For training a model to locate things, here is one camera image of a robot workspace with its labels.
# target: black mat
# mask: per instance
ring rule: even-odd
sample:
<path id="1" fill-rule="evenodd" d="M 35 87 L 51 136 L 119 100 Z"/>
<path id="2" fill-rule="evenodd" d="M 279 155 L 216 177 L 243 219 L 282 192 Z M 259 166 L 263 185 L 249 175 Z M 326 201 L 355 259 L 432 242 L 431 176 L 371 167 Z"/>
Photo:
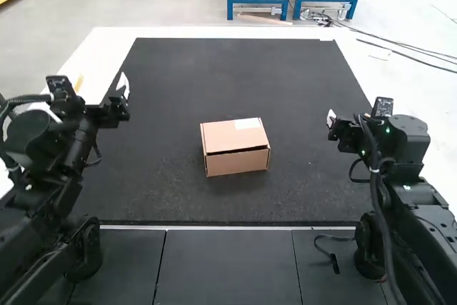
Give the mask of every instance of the black mat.
<path id="1" fill-rule="evenodd" d="M 157 305 L 301 305 L 290 231 L 166 235 Z"/>
<path id="2" fill-rule="evenodd" d="M 355 156 L 326 140 L 329 108 L 369 103 L 335 42 L 137 39 L 121 70 L 131 121 L 102 131 L 76 211 L 150 223 L 342 223 L 369 209 Z M 207 179 L 199 124 L 260 116 L 266 172 Z"/>
<path id="3" fill-rule="evenodd" d="M 104 262 L 76 285 L 68 305 L 151 305 L 165 231 L 101 230 Z"/>
<path id="4" fill-rule="evenodd" d="M 353 231 L 292 231 L 303 303 L 386 305 L 381 285 L 363 278 L 354 266 L 356 242 L 319 241 L 336 255 L 340 274 L 335 274 L 328 258 L 314 248 L 314 237 L 319 234 L 351 237 Z"/>

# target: cable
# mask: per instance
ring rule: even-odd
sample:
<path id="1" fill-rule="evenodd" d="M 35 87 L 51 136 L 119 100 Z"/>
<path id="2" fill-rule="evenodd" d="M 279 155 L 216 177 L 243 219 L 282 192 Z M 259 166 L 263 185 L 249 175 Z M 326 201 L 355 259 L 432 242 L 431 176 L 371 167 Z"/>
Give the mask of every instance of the cable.
<path id="1" fill-rule="evenodd" d="M 457 71 L 454 71 L 453 69 L 447 69 L 447 68 L 444 68 L 444 67 L 441 67 L 441 66 L 436 66 L 435 64 L 430 64 L 428 62 L 416 59 L 415 57 L 406 55 L 406 54 L 404 54 L 404 53 L 402 53 L 400 51 L 393 50 L 393 49 L 390 49 L 390 48 L 386 48 L 385 46 L 380 46 L 379 44 L 376 44 L 376 43 L 373 43 L 373 42 L 364 41 L 363 39 L 357 39 L 357 41 L 365 43 L 365 44 L 369 44 L 371 46 L 377 46 L 378 48 L 388 49 L 388 50 L 392 51 L 395 54 L 398 54 L 400 56 L 406 57 L 407 59 L 413 60 L 413 61 L 418 62 L 420 64 L 425 64 L 426 66 L 429 66 L 429 67 L 433 67 L 433 68 L 441 69 L 443 71 L 448 71 L 450 73 L 457 74 Z"/>
<path id="2" fill-rule="evenodd" d="M 13 181 L 14 184 L 19 183 L 20 178 L 22 177 L 22 170 L 19 164 L 14 161 L 14 159 L 12 159 L 3 149 L 3 125 L 5 119 L 16 106 L 52 100 L 54 100 L 54 95 L 51 96 L 49 94 L 32 94 L 26 96 L 17 96 L 6 100 L 4 103 L 4 107 L 0 112 L 0 158 L 4 161 L 5 166 L 8 169 L 8 177 Z"/>
<path id="3" fill-rule="evenodd" d="M 360 29 L 353 28 L 353 27 L 351 27 L 351 26 L 349 26 L 349 25 L 346 25 L 346 24 L 344 24 L 344 23 L 341 23 L 340 21 L 337 21 L 337 20 L 331 18 L 331 17 L 330 17 L 329 15 L 327 15 L 327 14 L 322 14 L 322 13 L 318 13 L 318 12 L 313 12 L 312 14 L 313 14 L 313 15 L 319 15 L 319 16 L 321 16 L 321 18 L 322 18 L 322 17 L 325 17 L 328 21 L 331 21 L 331 22 L 333 22 L 333 23 L 337 23 L 337 24 L 339 24 L 340 26 L 344 26 L 345 28 L 348 28 L 348 29 L 350 29 L 351 31 L 355 31 L 355 32 L 358 32 L 358 33 L 360 33 L 360 34 L 363 34 L 363 35 L 367 35 L 367 36 L 373 37 L 373 38 L 375 38 L 375 39 L 380 39 L 380 40 L 386 41 L 386 42 L 388 42 L 388 43 L 396 44 L 396 45 L 402 46 L 403 48 L 407 48 L 407 49 L 410 49 L 410 50 L 414 50 L 414 51 L 420 50 L 420 51 L 418 51 L 418 52 L 420 52 L 421 54 L 430 53 L 430 54 L 441 55 L 441 56 L 444 56 L 444 57 L 448 57 L 448 58 L 450 58 L 450 59 L 455 59 L 455 60 L 457 60 L 457 56 L 452 56 L 452 55 L 443 54 L 443 53 L 440 53 L 440 52 L 437 52 L 437 51 L 427 50 L 427 49 L 421 48 L 421 47 L 419 47 L 419 46 L 413 46 L 413 45 L 411 45 L 411 44 L 407 44 L 407 43 L 403 43 L 403 42 L 393 41 L 393 40 L 391 40 L 391 39 L 386 39 L 386 38 L 384 38 L 384 37 L 382 37 L 382 36 L 378 36 L 378 35 L 375 35 L 375 34 L 370 34 L 370 33 L 368 33 L 368 32 L 362 31 L 362 30 L 360 30 Z M 439 57 L 437 57 L 437 56 L 430 55 L 430 54 L 425 54 L 425 55 L 429 55 L 429 56 L 432 56 L 432 57 L 436 57 L 437 59 L 441 59 L 441 58 L 439 58 Z M 451 62 L 451 61 L 449 61 L 449 60 L 446 60 L 446 59 L 442 59 L 442 60 L 447 61 L 447 62 L 449 62 L 449 63 L 451 63 L 451 64 L 454 64 L 454 62 Z"/>
<path id="4" fill-rule="evenodd" d="M 359 124 L 362 128 L 363 134 L 368 139 L 369 144 L 371 145 L 371 165 L 370 165 L 370 193 L 371 193 L 371 203 L 373 205 L 374 214 L 376 221 L 379 225 L 379 230 L 383 239 L 383 255 L 384 255 L 384 264 L 386 267 L 386 272 L 389 278 L 389 286 L 391 288 L 393 297 L 395 298 L 398 305 L 406 305 L 403 294 L 398 288 L 395 269 L 393 267 L 393 256 L 392 256 L 392 238 L 391 233 L 387 224 L 386 219 L 384 218 L 381 206 L 379 205 L 378 199 L 378 178 L 379 178 L 379 156 L 378 150 L 376 148 L 376 141 L 373 134 L 371 133 L 368 124 L 365 121 L 361 120 L 361 115 L 358 115 Z"/>
<path id="5" fill-rule="evenodd" d="M 370 179 L 353 179 L 353 177 L 352 177 L 354 168 L 356 168 L 356 166 L 362 161 L 363 161 L 362 159 L 357 159 L 352 163 L 351 167 L 349 167 L 349 179 L 352 182 L 355 182 L 356 184 L 369 184 Z"/>
<path id="6" fill-rule="evenodd" d="M 326 234 L 317 235 L 316 237 L 314 237 L 314 247 L 319 252 L 321 252 L 322 254 L 324 254 L 325 256 L 327 256 L 330 259 L 330 262 L 332 264 L 333 270 L 335 271 L 335 274 L 340 274 L 340 268 L 338 266 L 338 261 L 336 260 L 336 255 L 329 253 L 327 250 L 325 250 L 324 248 L 319 246 L 317 244 L 317 241 L 319 239 L 330 239 L 332 241 L 337 241 L 337 242 L 350 242 L 350 241 L 355 241 L 356 237 L 355 236 L 354 237 L 338 237 L 338 236 L 332 236 L 332 235 L 326 235 Z"/>

